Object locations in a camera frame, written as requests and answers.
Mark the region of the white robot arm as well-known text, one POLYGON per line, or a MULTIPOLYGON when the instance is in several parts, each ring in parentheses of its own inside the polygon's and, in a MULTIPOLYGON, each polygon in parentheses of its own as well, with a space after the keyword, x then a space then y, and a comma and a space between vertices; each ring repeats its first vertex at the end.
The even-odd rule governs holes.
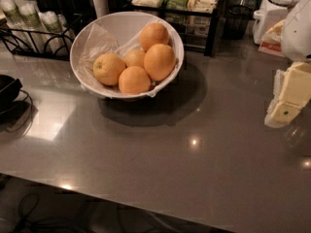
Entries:
POLYGON ((281 128, 290 124, 311 100, 311 0, 299 0, 284 20, 281 51, 292 65, 277 70, 273 95, 264 124, 281 128))

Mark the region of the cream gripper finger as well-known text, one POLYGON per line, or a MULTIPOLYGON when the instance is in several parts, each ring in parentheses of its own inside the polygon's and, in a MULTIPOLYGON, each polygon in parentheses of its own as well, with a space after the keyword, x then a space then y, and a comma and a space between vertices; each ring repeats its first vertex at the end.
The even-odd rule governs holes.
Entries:
POLYGON ((283 82, 284 82, 284 78, 285 78, 285 72, 282 70, 277 70, 276 74, 274 76, 274 85, 273 85, 273 99, 271 100, 269 107, 267 109, 267 111, 269 113, 272 113, 274 108, 276 107, 276 104, 279 100, 279 96, 281 94, 281 90, 282 90, 282 86, 283 86, 283 82))
POLYGON ((272 100, 267 109, 264 124, 271 128, 281 128, 289 125, 299 113, 299 107, 272 100))

